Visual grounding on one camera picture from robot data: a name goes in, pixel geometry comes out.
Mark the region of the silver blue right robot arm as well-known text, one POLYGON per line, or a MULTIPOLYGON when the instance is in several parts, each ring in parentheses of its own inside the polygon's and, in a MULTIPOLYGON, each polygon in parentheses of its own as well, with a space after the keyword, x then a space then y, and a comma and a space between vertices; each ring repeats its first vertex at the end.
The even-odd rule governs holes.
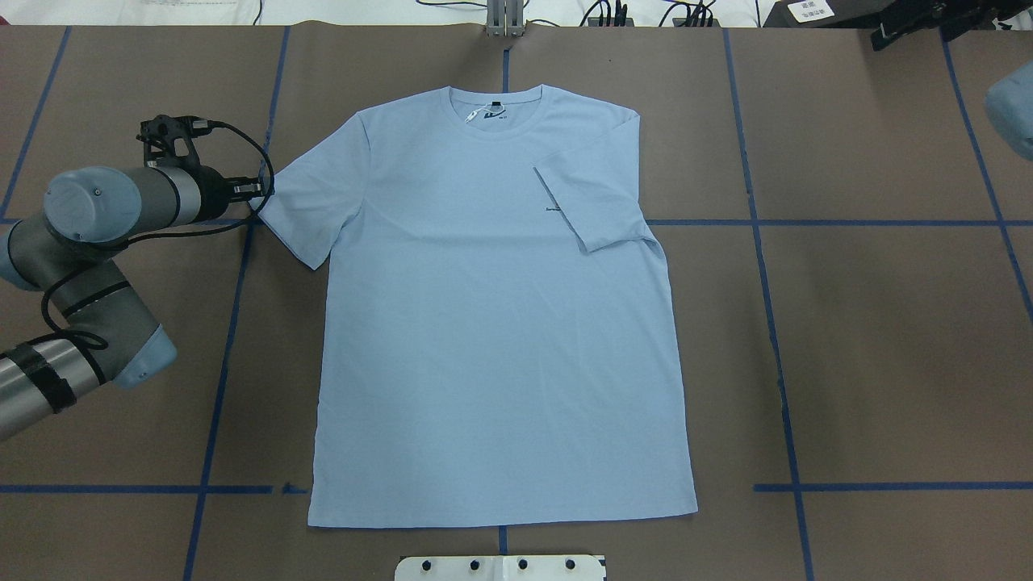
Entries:
POLYGON ((997 135, 1019 157, 1032 161, 1032 61, 995 82, 984 108, 997 135))

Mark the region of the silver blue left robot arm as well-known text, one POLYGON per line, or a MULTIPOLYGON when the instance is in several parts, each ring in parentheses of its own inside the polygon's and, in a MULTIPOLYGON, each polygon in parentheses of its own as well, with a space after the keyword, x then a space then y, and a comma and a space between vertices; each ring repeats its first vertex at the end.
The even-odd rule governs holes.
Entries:
POLYGON ((169 367, 176 346, 115 257, 148 234, 183 234, 269 191, 259 178, 206 166, 91 166, 51 180, 44 209, 2 237, 2 278, 41 293, 49 328, 2 353, 2 438, 97 387, 129 389, 169 367))

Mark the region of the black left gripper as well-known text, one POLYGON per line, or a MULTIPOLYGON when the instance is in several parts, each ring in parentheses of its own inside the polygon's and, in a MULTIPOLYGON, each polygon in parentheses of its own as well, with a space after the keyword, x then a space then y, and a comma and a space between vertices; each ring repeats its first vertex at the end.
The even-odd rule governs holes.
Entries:
POLYGON ((200 220, 217 219, 224 214, 237 196, 267 196, 267 188, 261 183, 241 183, 234 187, 217 170, 200 172, 200 220))

